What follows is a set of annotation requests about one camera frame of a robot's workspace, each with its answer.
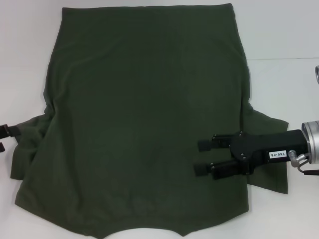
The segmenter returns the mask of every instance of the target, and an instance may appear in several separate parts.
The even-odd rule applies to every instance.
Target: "white surface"
[[[42,114],[44,79],[59,30],[61,8],[220,4],[224,0],[0,0],[0,124],[16,124]],[[319,1],[234,0],[248,59],[319,57]],[[252,60],[252,105],[290,129],[319,120],[319,59]],[[14,205],[19,182],[9,179],[15,141],[2,140],[0,155],[0,239],[80,239]],[[319,237],[319,177],[289,169],[289,194],[249,186],[250,211],[187,239],[299,239]],[[111,239],[176,239],[174,232],[136,229]]]

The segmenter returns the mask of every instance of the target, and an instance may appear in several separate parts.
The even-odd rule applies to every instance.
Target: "label sticker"
[[[284,158],[287,157],[287,151],[276,151],[276,152],[269,152],[269,158]]]

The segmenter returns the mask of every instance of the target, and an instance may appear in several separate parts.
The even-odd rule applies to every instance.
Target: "dark green shirt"
[[[231,159],[199,153],[199,139],[287,129],[250,107],[249,88],[231,4],[64,8],[45,114],[20,125],[15,203],[100,239],[132,228],[186,235],[242,214],[247,177],[196,178],[192,166]],[[248,181],[286,193],[286,165]]]

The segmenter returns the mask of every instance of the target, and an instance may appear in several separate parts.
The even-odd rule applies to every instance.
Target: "garment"
[[[43,116],[19,125],[15,203],[70,231],[132,228],[181,235],[248,210],[247,178],[196,178],[214,134],[272,133],[287,123],[249,105],[249,71],[231,4],[64,8]],[[255,185],[287,192],[285,164]]]

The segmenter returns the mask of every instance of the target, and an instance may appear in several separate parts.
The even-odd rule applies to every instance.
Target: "white background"
[[[0,125],[44,110],[44,80],[62,7],[214,5],[224,0],[0,0]],[[319,120],[318,0],[234,0],[240,37],[251,72],[251,103],[289,129]],[[14,205],[20,182],[9,178],[16,143],[2,140],[0,239],[80,239]],[[319,237],[319,177],[289,166],[289,194],[248,186],[250,211],[187,239],[299,239]],[[110,239],[177,239],[174,232],[135,229]]]

